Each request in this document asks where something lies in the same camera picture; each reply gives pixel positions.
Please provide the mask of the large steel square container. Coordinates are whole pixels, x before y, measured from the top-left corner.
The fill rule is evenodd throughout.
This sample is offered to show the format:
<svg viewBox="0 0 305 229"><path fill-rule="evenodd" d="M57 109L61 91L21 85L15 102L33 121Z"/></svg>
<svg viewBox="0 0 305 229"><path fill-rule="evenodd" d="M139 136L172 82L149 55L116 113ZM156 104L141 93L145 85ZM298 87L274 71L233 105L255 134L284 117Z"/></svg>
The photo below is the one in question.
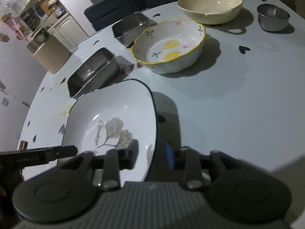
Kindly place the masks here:
<svg viewBox="0 0 305 229"><path fill-rule="evenodd" d="M107 48L99 49L69 77L67 84L70 98L78 99L105 86L118 72L115 55Z"/></svg>

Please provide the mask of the small steel square container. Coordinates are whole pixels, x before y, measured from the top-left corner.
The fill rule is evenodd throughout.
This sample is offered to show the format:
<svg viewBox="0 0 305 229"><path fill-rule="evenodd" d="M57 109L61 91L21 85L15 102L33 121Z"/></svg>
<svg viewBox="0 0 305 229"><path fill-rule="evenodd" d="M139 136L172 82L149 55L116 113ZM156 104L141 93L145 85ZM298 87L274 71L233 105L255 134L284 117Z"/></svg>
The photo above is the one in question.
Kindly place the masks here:
<svg viewBox="0 0 305 229"><path fill-rule="evenodd" d="M114 38L123 46L129 47L143 31L151 25L150 18L135 12L112 26Z"/></svg>

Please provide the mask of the white square ginkgo plate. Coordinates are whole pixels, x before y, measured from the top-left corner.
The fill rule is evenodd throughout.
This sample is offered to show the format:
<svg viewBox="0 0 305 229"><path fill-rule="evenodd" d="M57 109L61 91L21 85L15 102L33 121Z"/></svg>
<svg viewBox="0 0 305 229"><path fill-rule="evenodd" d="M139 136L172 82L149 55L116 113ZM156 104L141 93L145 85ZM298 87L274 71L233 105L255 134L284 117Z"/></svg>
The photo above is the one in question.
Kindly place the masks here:
<svg viewBox="0 0 305 229"><path fill-rule="evenodd" d="M151 90L130 79L81 96L69 111L62 146L96 156L127 148L135 139L138 155L131 170L120 172L121 183L143 181L157 143L157 113Z"/></svg>

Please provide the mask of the white kitchen cabinet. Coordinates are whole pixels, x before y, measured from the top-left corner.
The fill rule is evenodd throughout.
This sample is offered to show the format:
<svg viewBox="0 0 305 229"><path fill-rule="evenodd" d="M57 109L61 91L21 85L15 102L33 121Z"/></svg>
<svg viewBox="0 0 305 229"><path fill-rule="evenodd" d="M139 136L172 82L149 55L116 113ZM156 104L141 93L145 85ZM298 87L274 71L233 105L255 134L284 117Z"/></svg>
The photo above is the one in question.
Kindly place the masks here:
<svg viewBox="0 0 305 229"><path fill-rule="evenodd" d="M48 32L69 50L88 37L70 14L65 14L57 20Z"/></svg>

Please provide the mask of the small round steel bowl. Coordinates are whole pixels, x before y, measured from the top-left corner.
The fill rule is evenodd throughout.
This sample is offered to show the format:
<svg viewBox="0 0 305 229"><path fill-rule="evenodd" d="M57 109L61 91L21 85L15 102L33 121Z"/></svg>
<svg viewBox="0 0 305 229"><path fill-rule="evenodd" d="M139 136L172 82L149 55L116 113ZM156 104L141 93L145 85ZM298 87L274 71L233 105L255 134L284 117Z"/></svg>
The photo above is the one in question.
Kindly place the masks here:
<svg viewBox="0 0 305 229"><path fill-rule="evenodd" d="M277 32L284 30L290 19L290 14L272 4L262 4L257 7L258 23L262 30Z"/></svg>

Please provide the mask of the yellow-rimmed lemon bowl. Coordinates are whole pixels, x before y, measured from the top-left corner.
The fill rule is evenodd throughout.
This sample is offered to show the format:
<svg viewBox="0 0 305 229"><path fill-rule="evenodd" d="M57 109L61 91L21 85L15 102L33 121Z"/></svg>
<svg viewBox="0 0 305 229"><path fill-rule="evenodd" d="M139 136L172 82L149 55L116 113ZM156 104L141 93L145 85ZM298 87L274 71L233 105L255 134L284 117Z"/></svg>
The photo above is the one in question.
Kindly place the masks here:
<svg viewBox="0 0 305 229"><path fill-rule="evenodd" d="M195 64L205 39L203 24L177 18L143 31L134 40L130 52L137 63L154 73L177 73Z"/></svg>

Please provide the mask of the cream bowl with handles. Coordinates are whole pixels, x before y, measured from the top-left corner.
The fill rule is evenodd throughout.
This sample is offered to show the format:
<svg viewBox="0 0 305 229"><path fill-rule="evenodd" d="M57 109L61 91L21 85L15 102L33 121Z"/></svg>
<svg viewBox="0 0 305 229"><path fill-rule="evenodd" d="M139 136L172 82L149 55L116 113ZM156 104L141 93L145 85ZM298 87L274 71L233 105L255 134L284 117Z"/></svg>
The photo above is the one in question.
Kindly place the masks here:
<svg viewBox="0 0 305 229"><path fill-rule="evenodd" d="M177 6L198 23L219 25L231 22L240 14L243 0L178 0Z"/></svg>

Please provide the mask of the beige thermos jug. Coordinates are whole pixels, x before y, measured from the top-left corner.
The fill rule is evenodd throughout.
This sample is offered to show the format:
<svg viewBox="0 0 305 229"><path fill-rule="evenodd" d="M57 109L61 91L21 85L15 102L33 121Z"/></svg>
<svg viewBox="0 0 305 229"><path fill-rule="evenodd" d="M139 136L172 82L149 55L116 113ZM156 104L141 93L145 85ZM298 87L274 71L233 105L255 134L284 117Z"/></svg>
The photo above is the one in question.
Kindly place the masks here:
<svg viewBox="0 0 305 229"><path fill-rule="evenodd" d="M44 28L29 35L27 48L34 58L51 74L56 74L65 65L71 52L56 37Z"/></svg>

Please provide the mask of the left dark blue chair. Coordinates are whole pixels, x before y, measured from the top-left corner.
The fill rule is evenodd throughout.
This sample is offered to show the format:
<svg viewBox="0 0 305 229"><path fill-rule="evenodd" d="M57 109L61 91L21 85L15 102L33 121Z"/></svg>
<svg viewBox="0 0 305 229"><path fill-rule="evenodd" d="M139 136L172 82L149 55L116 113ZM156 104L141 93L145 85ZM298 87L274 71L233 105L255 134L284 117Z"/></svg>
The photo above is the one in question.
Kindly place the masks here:
<svg viewBox="0 0 305 229"><path fill-rule="evenodd" d="M103 0L85 9L84 14L99 31L138 11L136 0Z"/></svg>

